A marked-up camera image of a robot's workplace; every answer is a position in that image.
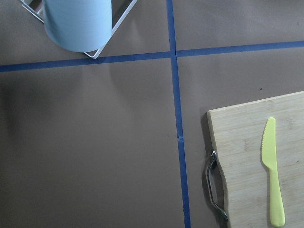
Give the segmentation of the bamboo cutting board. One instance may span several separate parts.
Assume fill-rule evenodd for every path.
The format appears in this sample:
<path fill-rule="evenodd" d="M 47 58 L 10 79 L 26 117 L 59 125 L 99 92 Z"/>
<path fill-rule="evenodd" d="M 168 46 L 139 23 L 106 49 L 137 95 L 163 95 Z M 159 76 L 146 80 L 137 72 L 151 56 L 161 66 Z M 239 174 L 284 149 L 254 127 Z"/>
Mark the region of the bamboo cutting board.
<path fill-rule="evenodd" d="M 276 120 L 278 177 L 285 227 L 304 225 L 304 94 L 282 95 L 210 110 L 212 146 L 230 228 L 268 228 L 269 173 L 261 160 L 262 135 Z"/>

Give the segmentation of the light blue cup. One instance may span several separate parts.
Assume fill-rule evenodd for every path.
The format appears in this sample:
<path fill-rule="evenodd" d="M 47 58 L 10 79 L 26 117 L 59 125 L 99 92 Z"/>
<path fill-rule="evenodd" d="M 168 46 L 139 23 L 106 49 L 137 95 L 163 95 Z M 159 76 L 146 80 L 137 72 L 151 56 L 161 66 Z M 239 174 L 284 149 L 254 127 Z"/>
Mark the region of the light blue cup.
<path fill-rule="evenodd" d="M 94 51 L 111 37 L 110 0 L 44 0 L 43 10 L 48 37 L 69 51 Z"/>

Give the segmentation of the yellow plastic knife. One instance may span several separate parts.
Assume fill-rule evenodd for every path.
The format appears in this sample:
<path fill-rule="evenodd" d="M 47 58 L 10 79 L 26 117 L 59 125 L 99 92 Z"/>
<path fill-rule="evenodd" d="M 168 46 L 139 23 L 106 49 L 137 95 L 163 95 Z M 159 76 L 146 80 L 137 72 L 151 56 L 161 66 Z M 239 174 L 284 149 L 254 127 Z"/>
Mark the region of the yellow plastic knife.
<path fill-rule="evenodd" d="M 275 228 L 285 225 L 285 211 L 281 196 L 277 156 L 276 156 L 276 120 L 269 117 L 263 131 L 261 143 L 262 163 L 269 173 L 269 216 L 270 223 Z"/>

